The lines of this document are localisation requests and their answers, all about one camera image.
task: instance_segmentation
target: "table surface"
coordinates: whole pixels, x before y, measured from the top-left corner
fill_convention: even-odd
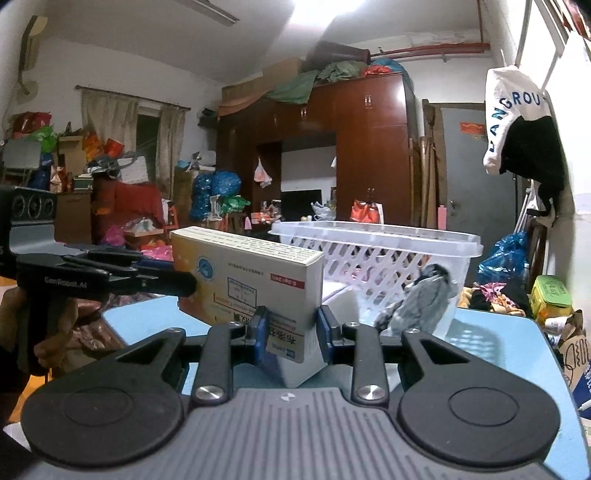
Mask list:
[[[113,309],[105,313],[105,319],[130,345],[170,327],[183,328],[188,336],[205,335],[209,330],[209,325],[179,311],[176,297]],[[445,340],[548,392],[558,405],[561,424],[545,464],[564,480],[589,477],[587,444],[579,416],[556,359],[534,322],[458,309]],[[190,393],[196,369],[197,365],[192,364],[183,390],[185,394]],[[300,388],[338,387],[348,395],[351,377],[351,367],[333,365],[310,378]],[[235,367],[234,385],[235,388],[284,388],[266,372],[252,365]]]

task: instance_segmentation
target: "wooden wardrobe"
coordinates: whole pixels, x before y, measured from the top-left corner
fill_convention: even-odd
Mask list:
[[[258,211],[262,201],[281,198],[286,148],[336,143],[337,219],[349,220],[353,201],[365,200],[374,189],[386,223],[415,225],[420,179],[412,144],[417,137],[415,97],[402,74],[371,76],[316,87],[307,105],[262,98],[222,117],[217,169],[240,175],[241,195]],[[254,182],[259,159],[273,178],[265,189]]]

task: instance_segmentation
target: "red pipe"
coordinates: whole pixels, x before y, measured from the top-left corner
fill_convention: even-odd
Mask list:
[[[430,55],[476,54],[491,49],[489,43],[444,43],[440,45],[424,45],[421,47],[402,48],[382,53],[375,53],[374,57],[388,57],[391,59],[405,59],[410,57],[425,57]]]

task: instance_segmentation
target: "person's hand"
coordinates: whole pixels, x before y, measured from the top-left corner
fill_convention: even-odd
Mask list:
[[[7,290],[0,304],[0,346],[12,352],[17,342],[18,313],[27,304],[27,292],[19,287]],[[44,340],[34,348],[39,364],[44,368],[57,367],[63,360],[67,345],[72,338],[72,327],[78,319],[78,306],[75,299],[70,299],[62,313],[57,329],[58,333]]]

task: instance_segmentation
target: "brown cabinet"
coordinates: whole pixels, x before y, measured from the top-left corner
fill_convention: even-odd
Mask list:
[[[283,141],[335,133],[338,220],[348,220],[353,201],[374,189],[387,223],[411,225],[409,139],[417,135],[417,120],[414,95],[399,73],[316,87],[307,105],[263,98],[223,117],[217,167],[240,175],[241,194],[257,210],[281,194]],[[259,158],[273,178],[266,189],[253,178]]]
[[[337,133],[337,217],[348,219],[354,200],[374,200],[384,206],[388,223],[409,225],[411,171],[406,125],[341,130]]]
[[[59,193],[54,222],[56,241],[65,244],[92,244],[90,196],[92,192]]]

